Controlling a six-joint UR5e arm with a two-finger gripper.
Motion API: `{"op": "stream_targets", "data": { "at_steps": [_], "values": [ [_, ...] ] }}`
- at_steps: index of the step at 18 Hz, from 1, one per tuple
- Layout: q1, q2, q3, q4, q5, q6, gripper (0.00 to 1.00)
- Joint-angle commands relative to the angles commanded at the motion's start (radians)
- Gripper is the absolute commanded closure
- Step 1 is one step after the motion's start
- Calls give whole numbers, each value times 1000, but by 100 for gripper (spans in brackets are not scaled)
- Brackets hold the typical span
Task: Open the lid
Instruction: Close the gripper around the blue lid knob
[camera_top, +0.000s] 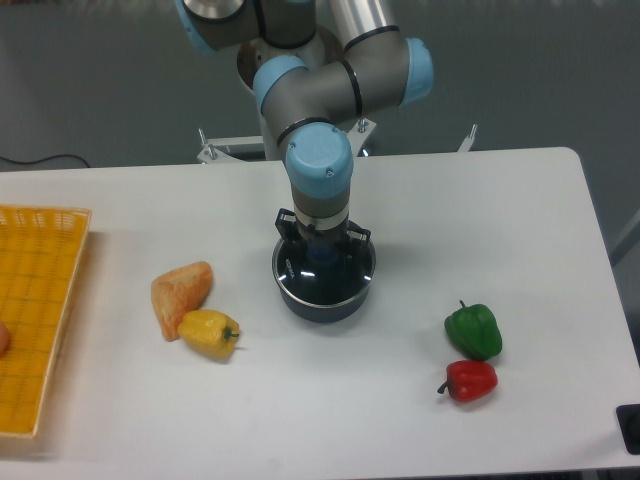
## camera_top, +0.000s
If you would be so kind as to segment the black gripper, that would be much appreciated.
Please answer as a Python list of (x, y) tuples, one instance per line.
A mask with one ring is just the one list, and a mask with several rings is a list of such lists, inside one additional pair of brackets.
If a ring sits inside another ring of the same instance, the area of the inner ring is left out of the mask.
[(275, 227), (280, 235), (281, 248), (302, 249), (304, 243), (324, 247), (335, 247), (352, 258), (363, 258), (368, 251), (371, 232), (360, 226), (348, 226), (345, 217), (330, 229), (318, 229), (312, 224), (305, 225), (291, 210), (280, 208), (275, 219)]

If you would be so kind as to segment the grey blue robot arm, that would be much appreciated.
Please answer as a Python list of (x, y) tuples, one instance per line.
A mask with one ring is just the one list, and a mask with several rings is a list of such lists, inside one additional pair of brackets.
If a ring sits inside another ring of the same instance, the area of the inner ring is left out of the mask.
[(350, 244), (352, 167), (337, 124), (425, 97), (434, 81), (424, 43), (402, 35), (388, 1), (333, 1), (342, 53), (324, 63), (313, 1), (180, 1), (186, 31), (212, 50), (258, 45), (250, 85), (290, 179), (297, 237)]

